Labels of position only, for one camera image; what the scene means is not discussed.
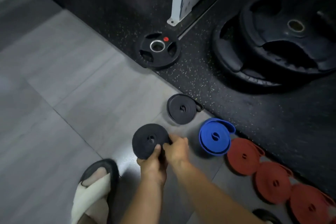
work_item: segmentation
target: black weight plate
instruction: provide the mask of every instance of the black weight plate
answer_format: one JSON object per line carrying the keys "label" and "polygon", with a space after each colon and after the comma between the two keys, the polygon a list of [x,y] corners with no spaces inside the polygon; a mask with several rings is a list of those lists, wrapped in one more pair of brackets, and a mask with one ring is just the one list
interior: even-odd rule
{"label": "black weight plate", "polygon": [[336,26],[317,0],[251,0],[239,18],[241,32],[257,56],[288,76],[336,69]]}
{"label": "black weight plate", "polygon": [[191,122],[196,115],[196,111],[196,102],[187,95],[175,94],[167,101],[168,115],[177,124],[184,125]]}
{"label": "black weight plate", "polygon": [[265,64],[255,60],[251,51],[243,45],[244,41],[238,27],[238,15],[227,16],[214,29],[212,35],[212,49],[223,70],[255,86],[281,86],[281,83],[264,76]]}
{"label": "black weight plate", "polygon": [[133,152],[140,159],[148,159],[155,146],[162,146],[164,143],[170,143],[166,129],[158,124],[146,124],[133,135]]}
{"label": "black weight plate", "polygon": [[139,37],[135,60],[145,68],[163,69],[175,64],[181,54],[181,44],[170,31],[152,32]]}
{"label": "black weight plate", "polygon": [[256,209],[252,213],[264,222],[269,221],[273,224],[282,224],[273,213],[265,209]]}

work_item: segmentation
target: person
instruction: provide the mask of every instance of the person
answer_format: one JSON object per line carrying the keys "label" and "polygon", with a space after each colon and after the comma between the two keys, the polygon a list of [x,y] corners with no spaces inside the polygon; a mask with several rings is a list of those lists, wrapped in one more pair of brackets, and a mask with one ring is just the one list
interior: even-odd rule
{"label": "person", "polygon": [[[159,222],[162,208],[163,188],[167,178],[166,168],[168,164],[171,165],[178,182],[186,190],[195,212],[203,223],[263,223],[260,219],[255,217],[254,214],[233,201],[220,188],[208,180],[198,168],[191,164],[188,156],[189,149],[187,138],[181,138],[177,135],[169,136],[173,143],[171,145],[163,145],[165,152],[165,157],[163,159],[159,160],[161,154],[160,145],[155,147],[153,154],[147,160],[137,159],[137,163],[140,165],[141,169],[141,181],[120,224],[157,224]],[[90,177],[83,180],[79,186],[86,186],[84,190],[88,190],[104,177],[110,177],[107,172],[108,171],[106,170],[104,171],[98,168]],[[100,195],[91,200],[91,202],[94,202],[104,194],[104,192],[106,193],[108,190],[107,187],[108,186],[106,186],[105,191],[100,192]],[[111,216],[111,213],[108,213],[109,210],[106,209],[106,206],[104,213],[97,214],[97,211],[90,210],[92,207],[97,209],[98,207],[94,206],[100,200],[104,201],[103,198],[96,200],[93,206],[89,207],[89,211],[86,209],[87,207],[83,208],[79,213],[81,216],[77,214],[77,218],[75,220],[73,219],[73,221],[76,222],[73,223],[103,224],[106,223],[106,221],[110,221],[108,219]]]}

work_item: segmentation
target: tile floor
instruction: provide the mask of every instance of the tile floor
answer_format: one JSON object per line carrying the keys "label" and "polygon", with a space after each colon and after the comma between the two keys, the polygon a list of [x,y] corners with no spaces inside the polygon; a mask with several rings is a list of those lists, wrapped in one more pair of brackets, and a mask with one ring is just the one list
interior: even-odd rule
{"label": "tile floor", "polygon": [[[177,92],[51,0],[0,0],[2,222],[68,223],[82,172],[113,158],[121,174],[113,206],[118,223],[139,182],[131,140],[140,126],[161,124],[198,151],[198,128],[210,115],[174,125],[165,105]],[[260,201],[251,178],[233,175],[223,158],[190,154],[245,207],[272,210],[290,223],[283,206]],[[198,223],[170,168],[160,223]]]}

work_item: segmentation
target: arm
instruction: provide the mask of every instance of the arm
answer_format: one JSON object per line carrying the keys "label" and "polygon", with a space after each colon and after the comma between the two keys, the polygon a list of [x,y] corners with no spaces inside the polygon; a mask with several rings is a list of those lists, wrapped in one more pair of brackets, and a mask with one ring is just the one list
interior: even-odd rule
{"label": "arm", "polygon": [[166,158],[179,183],[187,191],[196,213],[204,223],[261,224],[252,213],[234,202],[196,167],[188,158],[188,139],[170,135],[173,144],[164,144]]}
{"label": "arm", "polygon": [[159,222],[163,186],[166,182],[166,164],[159,162],[161,146],[157,145],[147,159],[137,159],[141,168],[141,181],[131,205],[120,224],[157,224]]}

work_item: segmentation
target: person's left hand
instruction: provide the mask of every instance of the person's left hand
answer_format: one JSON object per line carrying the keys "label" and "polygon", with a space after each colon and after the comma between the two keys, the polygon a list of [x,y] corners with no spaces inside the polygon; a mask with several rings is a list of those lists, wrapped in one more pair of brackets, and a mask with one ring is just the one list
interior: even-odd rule
{"label": "person's left hand", "polygon": [[163,162],[159,161],[159,155],[161,153],[161,145],[156,145],[154,152],[147,159],[137,159],[137,163],[141,169],[141,179],[149,179],[157,182],[159,185],[164,186],[167,179],[167,161],[166,158]]}

